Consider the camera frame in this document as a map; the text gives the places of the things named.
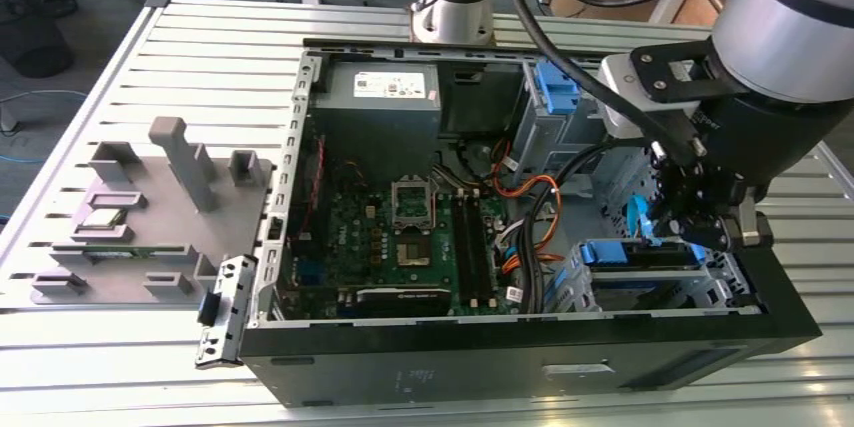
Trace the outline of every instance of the aluminum extrusion table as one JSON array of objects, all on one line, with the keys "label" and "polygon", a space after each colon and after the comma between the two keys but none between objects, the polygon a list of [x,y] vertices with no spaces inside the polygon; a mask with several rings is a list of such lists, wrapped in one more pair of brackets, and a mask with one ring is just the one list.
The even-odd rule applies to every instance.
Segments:
[{"label": "aluminum extrusion table", "polygon": [[[541,19],[567,49],[622,51],[696,40],[699,28]],[[529,45],[515,17],[500,45]],[[775,247],[823,337],[744,361],[674,392],[287,410],[247,368],[193,369],[195,312],[29,304],[28,266],[49,262],[82,201],[94,143],[129,141],[180,116],[189,142],[255,149],[276,162],[307,36],[405,40],[404,12],[275,3],[172,0],[144,8],[0,236],[0,424],[184,425],[321,421],[323,425],[842,426],[854,419],[854,184],[820,145],[774,181],[762,210]],[[5,280],[12,275],[14,280]]]}]

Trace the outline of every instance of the ram slot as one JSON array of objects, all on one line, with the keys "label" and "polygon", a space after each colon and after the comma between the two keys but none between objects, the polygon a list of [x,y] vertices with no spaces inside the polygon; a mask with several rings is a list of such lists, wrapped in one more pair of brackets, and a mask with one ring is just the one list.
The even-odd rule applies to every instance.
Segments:
[{"label": "ram slot", "polygon": [[451,221],[453,222],[453,251],[456,253],[456,274],[459,277],[459,301],[467,305],[476,298],[473,293],[473,278],[468,252],[468,229],[465,226],[465,208],[461,198],[453,199],[451,206]]},{"label": "ram slot", "polygon": [[485,226],[480,217],[480,203],[475,198],[465,201],[465,228],[468,231],[468,255],[475,271],[475,290],[477,300],[488,302],[492,298],[492,281],[489,279],[489,261],[485,250]]}]

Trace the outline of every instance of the gray 3d-printed holder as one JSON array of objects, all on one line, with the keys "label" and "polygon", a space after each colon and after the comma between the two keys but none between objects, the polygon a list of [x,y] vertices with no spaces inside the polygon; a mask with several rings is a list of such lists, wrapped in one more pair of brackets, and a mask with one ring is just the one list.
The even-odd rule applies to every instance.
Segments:
[{"label": "gray 3d-printed holder", "polygon": [[[36,277],[36,303],[195,305],[215,265],[252,251],[272,164],[247,150],[211,159],[203,145],[187,144],[184,129],[179,118],[152,124],[165,158],[138,157],[122,142],[98,144],[97,178],[72,216],[76,242],[53,246],[60,268]],[[124,220],[82,228],[96,208],[124,209]]]}]

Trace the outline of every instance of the robotic arm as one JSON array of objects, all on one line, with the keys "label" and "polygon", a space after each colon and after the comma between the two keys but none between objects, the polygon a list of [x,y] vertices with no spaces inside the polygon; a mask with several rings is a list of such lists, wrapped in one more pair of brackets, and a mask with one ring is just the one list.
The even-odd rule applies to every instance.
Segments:
[{"label": "robotic arm", "polygon": [[[488,43],[491,23],[489,0],[413,5],[413,36],[424,42]],[[606,58],[600,81],[616,100],[668,126],[695,154],[686,162],[651,139],[658,235],[722,251],[772,244],[755,204],[854,107],[852,52],[854,0],[728,0],[707,40]],[[631,85],[620,83],[627,78]],[[595,91],[611,134],[640,135],[618,128],[631,123]]]}]

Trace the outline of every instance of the open computer tower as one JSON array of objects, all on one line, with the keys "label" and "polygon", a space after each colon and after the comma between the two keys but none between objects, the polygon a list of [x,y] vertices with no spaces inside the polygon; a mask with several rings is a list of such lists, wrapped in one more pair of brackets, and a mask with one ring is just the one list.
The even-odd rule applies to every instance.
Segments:
[{"label": "open computer tower", "polygon": [[[200,367],[245,363],[293,407],[551,397],[675,389],[820,335],[770,249],[640,235],[643,146],[537,212],[537,238],[561,215],[528,313],[503,267],[532,196],[493,179],[606,138],[595,100],[529,50],[307,42],[263,251],[223,264]],[[565,54],[595,72],[602,53]]]}]

